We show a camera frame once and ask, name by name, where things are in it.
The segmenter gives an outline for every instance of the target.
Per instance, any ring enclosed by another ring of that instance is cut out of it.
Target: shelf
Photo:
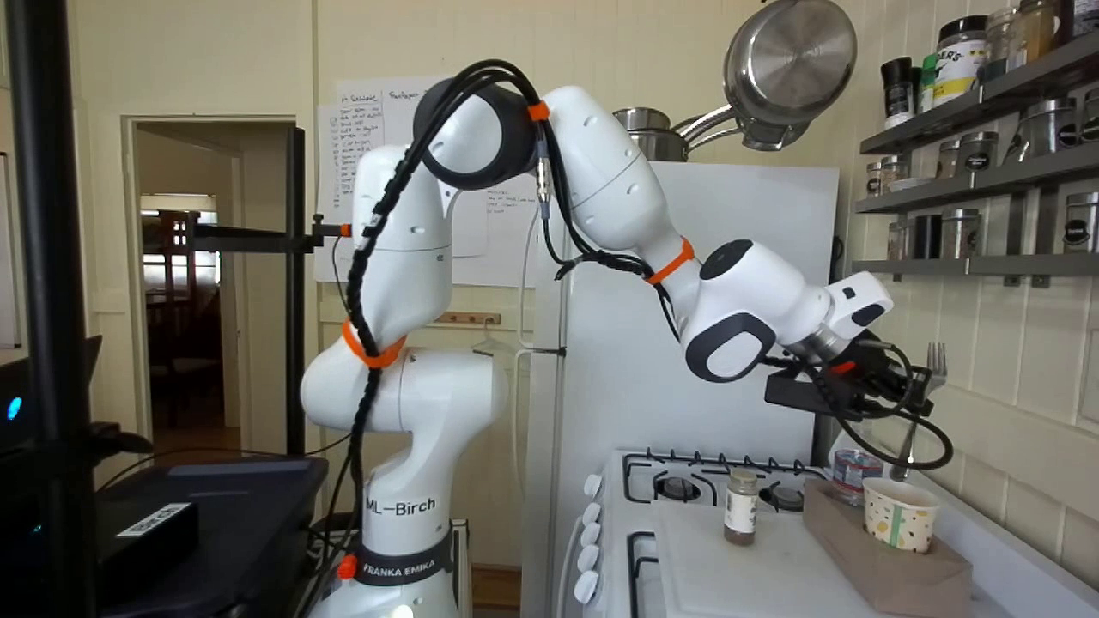
[[[966,261],[850,261],[856,272],[891,275],[1099,275],[1099,253],[1017,253]]]
[[[925,186],[887,191],[859,203],[859,212],[910,212],[928,207],[967,203],[984,196],[1001,196],[1035,186],[1056,186],[1071,179],[1099,177],[1099,141],[1068,147],[1027,164],[998,164],[966,179],[929,179]]]
[[[1054,48],[1052,55],[1020,64],[984,85],[967,91],[891,130],[862,141],[862,155],[910,151],[966,127],[1022,109],[1036,98],[1068,94],[1099,80],[1099,32]]]

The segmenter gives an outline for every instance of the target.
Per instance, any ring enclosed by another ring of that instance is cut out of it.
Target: jar
[[[982,172],[992,164],[992,155],[997,155],[997,143],[998,143],[998,133],[997,130],[975,130],[975,133],[961,133],[961,164],[967,172]]]
[[[905,218],[896,218],[889,225],[889,245],[887,245],[889,261],[905,261],[910,258],[910,240],[912,240],[912,235],[910,235]]]
[[[728,472],[725,540],[736,545],[754,542],[754,472],[748,472],[748,468]]]
[[[1062,125],[1068,118],[1071,118],[1068,101],[1036,101],[1035,107],[1027,107],[1001,163],[1035,163],[1062,151]]]
[[[887,191],[887,164],[882,163],[870,163],[865,164],[865,196],[880,196],[880,191]]]
[[[1099,32],[1099,0],[1071,0],[1071,38]]]
[[[941,218],[941,251],[944,261],[961,261],[977,253],[982,212],[977,210],[946,210]]]
[[[967,14],[937,32],[937,80],[935,80],[935,107],[944,101],[959,101],[975,84],[990,55],[990,17]]]
[[[937,212],[925,212],[925,218],[912,218],[912,258],[917,261],[928,261],[928,258],[937,258],[937,248],[941,248],[941,218]]]
[[[1020,0],[1006,70],[1020,70],[1047,55],[1056,42],[1056,0]]]
[[[1099,191],[1065,201],[1065,253],[1099,253]]]
[[[935,109],[935,80],[937,80],[937,55],[925,55],[925,63],[920,63],[920,112]]]
[[[990,55],[977,70],[977,84],[992,84],[1006,74],[1006,60],[1009,60],[1009,48],[1013,48],[1013,28],[1017,28],[1017,12],[998,12],[990,17]]]
[[[937,143],[935,179],[954,179],[961,170],[961,139]]]
[[[882,64],[887,127],[912,118],[912,63],[891,60]]]

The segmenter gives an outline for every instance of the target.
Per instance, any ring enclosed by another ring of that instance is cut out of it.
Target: stove
[[[728,472],[754,472],[754,542],[725,542]],[[802,460],[617,450],[584,482],[558,615],[872,615],[801,520]]]

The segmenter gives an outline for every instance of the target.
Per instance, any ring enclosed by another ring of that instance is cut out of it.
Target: paper on wall
[[[356,163],[381,143],[413,141],[413,112],[435,80],[340,84],[335,102],[320,109],[320,212],[323,225],[350,225]],[[510,179],[452,203],[452,281],[519,284],[526,231],[534,212],[532,179]],[[350,240],[317,251],[317,281],[343,281]]]

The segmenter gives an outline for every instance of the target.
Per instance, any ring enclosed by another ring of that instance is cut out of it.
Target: paper cup
[[[937,512],[935,495],[889,479],[870,479],[862,489],[870,537],[902,553],[928,553]]]

